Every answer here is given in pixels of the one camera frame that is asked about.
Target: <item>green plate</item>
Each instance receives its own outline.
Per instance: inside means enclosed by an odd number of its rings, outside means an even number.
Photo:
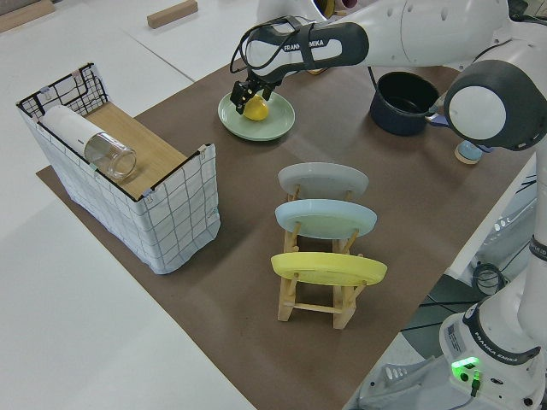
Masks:
[[[282,96],[272,93],[266,102],[268,117],[262,121],[249,120],[238,114],[236,106],[226,94],[219,103],[219,118],[232,134],[250,141],[270,141],[283,136],[294,124],[294,109]]]

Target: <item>yellow lemon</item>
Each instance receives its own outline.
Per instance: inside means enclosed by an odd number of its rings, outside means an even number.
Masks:
[[[246,104],[243,115],[249,120],[262,121],[268,117],[268,105],[264,98],[254,95]]]

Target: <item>black pot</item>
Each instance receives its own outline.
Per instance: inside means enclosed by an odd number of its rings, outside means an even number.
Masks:
[[[370,116],[391,134],[415,135],[426,127],[427,111],[437,99],[437,89],[422,77],[405,72],[388,73],[378,80]]]

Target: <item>grid patterned fabric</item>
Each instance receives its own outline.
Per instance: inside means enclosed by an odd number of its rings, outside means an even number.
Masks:
[[[99,78],[96,70],[93,71],[92,81],[95,81]],[[108,101],[104,99],[105,94],[97,97],[95,91],[89,96],[80,95],[81,85],[74,83],[73,75],[60,81],[68,84],[56,85],[56,94],[70,95],[71,108],[79,108],[82,114]],[[56,102],[51,103],[50,98],[44,107],[41,102],[41,98],[45,98],[43,94],[39,92],[30,96],[18,107],[67,193],[153,272],[174,271],[215,239],[221,220],[214,145],[202,146],[174,173],[135,202],[37,122],[44,110],[61,101],[55,97]]]

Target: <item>green light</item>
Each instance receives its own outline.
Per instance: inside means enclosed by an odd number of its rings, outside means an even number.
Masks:
[[[479,364],[479,359],[476,357],[468,357],[452,363],[452,373],[455,378],[461,378],[462,373],[467,369],[473,369]]]

